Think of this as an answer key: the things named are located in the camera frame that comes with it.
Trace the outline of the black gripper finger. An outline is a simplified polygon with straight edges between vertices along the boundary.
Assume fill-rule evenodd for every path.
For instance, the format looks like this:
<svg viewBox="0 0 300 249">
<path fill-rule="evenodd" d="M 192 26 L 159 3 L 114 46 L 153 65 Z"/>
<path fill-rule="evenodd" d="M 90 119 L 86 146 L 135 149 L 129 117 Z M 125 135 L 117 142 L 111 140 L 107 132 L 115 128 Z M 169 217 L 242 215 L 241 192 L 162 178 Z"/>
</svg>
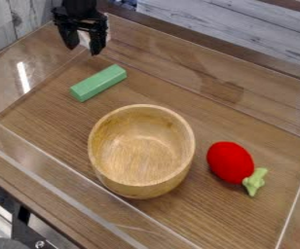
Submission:
<svg viewBox="0 0 300 249">
<path fill-rule="evenodd" d="M 79 38 L 77 30 L 73 27 L 59 25 L 58 26 L 59 34 L 63 39 L 66 47 L 73 50 L 79 44 Z"/>
<path fill-rule="evenodd" d="M 89 36 L 90 36 L 90 52 L 93 55 L 101 54 L 106 48 L 107 40 L 107 21 L 95 21 L 89 24 Z"/>
</svg>

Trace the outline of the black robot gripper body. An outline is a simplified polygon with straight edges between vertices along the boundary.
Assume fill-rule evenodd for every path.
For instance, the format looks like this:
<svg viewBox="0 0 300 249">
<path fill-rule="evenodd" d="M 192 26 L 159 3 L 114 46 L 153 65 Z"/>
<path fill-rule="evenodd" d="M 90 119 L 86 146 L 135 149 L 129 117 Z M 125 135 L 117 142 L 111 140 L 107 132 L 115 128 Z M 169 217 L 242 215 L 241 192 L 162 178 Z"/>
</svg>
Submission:
<svg viewBox="0 0 300 249">
<path fill-rule="evenodd" d="M 97 10 L 97 0 L 62 0 L 53 8 L 54 23 L 62 32 L 107 31 L 107 17 Z"/>
</svg>

